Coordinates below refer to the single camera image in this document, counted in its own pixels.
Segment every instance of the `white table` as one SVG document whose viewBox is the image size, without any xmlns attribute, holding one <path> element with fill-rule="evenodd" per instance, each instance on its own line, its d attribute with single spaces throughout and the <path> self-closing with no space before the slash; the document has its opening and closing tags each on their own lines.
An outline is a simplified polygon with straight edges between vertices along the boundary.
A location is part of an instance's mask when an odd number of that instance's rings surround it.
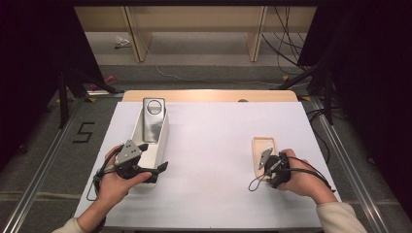
<svg viewBox="0 0 412 233">
<path fill-rule="evenodd" d="M 118 103 L 75 216 L 86 200 L 91 176 L 113 146 L 131 137 L 141 102 Z M 292 148 L 335 185 L 303 107 L 298 102 L 166 103 L 168 169 L 154 188 L 137 185 L 107 216 L 106 227 L 155 230 L 320 228 L 308 197 L 262 183 L 255 192 L 252 140 L 275 138 L 279 150 Z"/>
</svg>

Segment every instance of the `sleeve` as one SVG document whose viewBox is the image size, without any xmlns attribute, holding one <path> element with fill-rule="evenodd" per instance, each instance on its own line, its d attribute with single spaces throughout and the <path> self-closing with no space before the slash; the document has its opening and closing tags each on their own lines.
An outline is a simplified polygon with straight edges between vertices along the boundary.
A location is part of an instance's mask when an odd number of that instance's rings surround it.
<svg viewBox="0 0 412 233">
<path fill-rule="evenodd" d="M 326 233 L 366 232 L 354 209 L 347 203 L 325 203 L 317 207 L 317 213 Z"/>
<path fill-rule="evenodd" d="M 73 217 L 70 218 L 63 227 L 54 230 L 52 233 L 85 233 L 85 231 L 83 231 L 79 223 L 77 223 L 77 219 Z"/>
</svg>

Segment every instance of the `gray floor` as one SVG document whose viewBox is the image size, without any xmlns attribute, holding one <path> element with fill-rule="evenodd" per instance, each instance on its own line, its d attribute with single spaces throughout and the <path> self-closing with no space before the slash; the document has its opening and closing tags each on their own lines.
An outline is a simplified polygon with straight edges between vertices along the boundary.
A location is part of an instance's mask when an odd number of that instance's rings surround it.
<svg viewBox="0 0 412 233">
<path fill-rule="evenodd" d="M 151 55 L 143 63 L 134 61 L 131 49 L 114 49 L 115 37 L 118 35 L 128 39 L 125 33 L 87 34 L 102 73 L 105 76 L 115 75 L 119 81 L 113 86 L 118 89 L 268 89 L 282 83 L 282 76 L 285 75 L 278 66 L 277 56 L 264 42 L 260 47 L 258 62 L 250 62 L 242 34 L 157 33 L 154 34 L 149 47 Z M 276 44 L 273 35 L 266 36 L 270 38 L 271 43 L 279 45 Z M 296 35 L 293 39 L 301 43 Z M 290 49 L 284 47 L 283 52 L 293 58 Z M 287 72 L 300 72 L 284 59 L 281 59 L 279 64 Z M 304 87 L 305 84 L 301 84 L 293 90 L 298 95 L 303 95 Z M 21 194 L 29 186 L 57 133 L 59 107 L 56 99 L 55 97 L 50 101 L 50 112 L 44 113 L 25 143 L 28 153 L 14 156 L 0 173 L 1 226 L 6 224 Z M 76 211 L 94 159 L 119 101 L 121 101 L 120 97 L 112 96 L 97 97 L 92 101 L 81 103 L 19 232 L 51 232 L 64 224 Z M 301 101 L 301 103 L 306 112 L 313 110 L 311 101 Z M 336 111 L 333 115 L 334 128 L 356 164 L 357 171 L 379 208 L 389 232 L 412 232 L 411 220 L 388 189 L 376 167 L 366 161 L 367 151 L 350 121 L 345 118 L 342 111 Z M 92 135 L 88 143 L 74 143 L 86 139 L 86 135 L 78 134 L 83 122 L 93 122 L 84 128 L 92 132 Z M 325 130 L 318 119 L 314 121 L 314 129 L 327 141 Z M 335 151 L 330 142 L 327 143 L 331 151 L 328 168 L 342 200 L 355 208 L 357 216 L 368 232 L 373 232 Z M 319 145 L 326 154 L 326 147 L 321 141 Z M 105 230 L 104 232 L 121 231 Z"/>
</svg>

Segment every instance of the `aluminum rail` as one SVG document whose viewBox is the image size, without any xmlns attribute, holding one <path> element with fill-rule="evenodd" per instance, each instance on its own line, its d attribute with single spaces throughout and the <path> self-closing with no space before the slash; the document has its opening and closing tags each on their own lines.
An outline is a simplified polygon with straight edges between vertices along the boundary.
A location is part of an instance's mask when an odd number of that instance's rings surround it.
<svg viewBox="0 0 412 233">
<path fill-rule="evenodd" d="M 49 169 L 51 168 L 51 166 L 53 165 L 55 161 L 55 158 L 57 157 L 58 151 L 60 150 L 60 147 L 62 143 L 64 142 L 66 134 L 68 130 L 70 129 L 72 120 L 74 116 L 76 115 L 76 112 L 78 111 L 80 106 L 82 106 L 83 102 L 84 102 L 84 99 L 75 100 L 74 105 L 72 107 L 72 110 L 73 110 L 72 114 L 67 119 L 66 124 L 62 128 L 58 129 L 57 134 L 54 137 L 51 143 L 51 146 L 49 147 L 49 150 L 46 153 L 46 156 L 44 157 L 42 163 L 37 169 L 36 174 L 31 180 L 30 185 L 28 186 L 28 188 L 26 188 L 21 199 L 16 205 L 15 209 L 9 216 L 6 227 L 3 229 L 4 233 L 15 233 L 19 231 L 21 225 L 24 222 L 24 219 L 26 218 L 34 202 L 34 198 L 36 197 L 37 192 L 42 186 L 49 172 Z"/>
<path fill-rule="evenodd" d="M 313 97 L 312 105 L 316 110 L 323 108 L 323 105 L 318 97 Z M 373 201 L 372 196 L 364 186 L 363 181 L 361 180 L 361 176 L 359 175 L 348 152 L 346 152 L 333 125 L 328 124 L 324 116 L 321 116 L 321 123 L 336 152 L 340 164 L 342 165 L 343 170 L 345 171 L 347 178 L 351 183 L 352 188 L 354 189 L 354 192 L 360 201 L 360 204 L 364 210 L 364 213 L 366 214 L 367 219 L 369 220 L 370 225 L 372 226 L 373 231 L 378 233 L 389 233 L 388 227 L 382 219 L 381 212 Z"/>
</svg>

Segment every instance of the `small wooden tray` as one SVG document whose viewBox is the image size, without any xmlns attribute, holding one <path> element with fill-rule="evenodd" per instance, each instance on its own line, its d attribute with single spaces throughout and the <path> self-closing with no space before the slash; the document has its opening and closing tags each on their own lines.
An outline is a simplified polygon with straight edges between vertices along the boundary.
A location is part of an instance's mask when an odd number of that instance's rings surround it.
<svg viewBox="0 0 412 233">
<path fill-rule="evenodd" d="M 255 158 L 255 173 L 257 177 L 263 175 L 264 169 L 258 169 L 260 163 L 261 153 L 269 148 L 273 148 L 273 151 L 270 155 L 276 154 L 276 144 L 275 140 L 271 137 L 255 137 L 253 139 L 253 151 Z"/>
</svg>

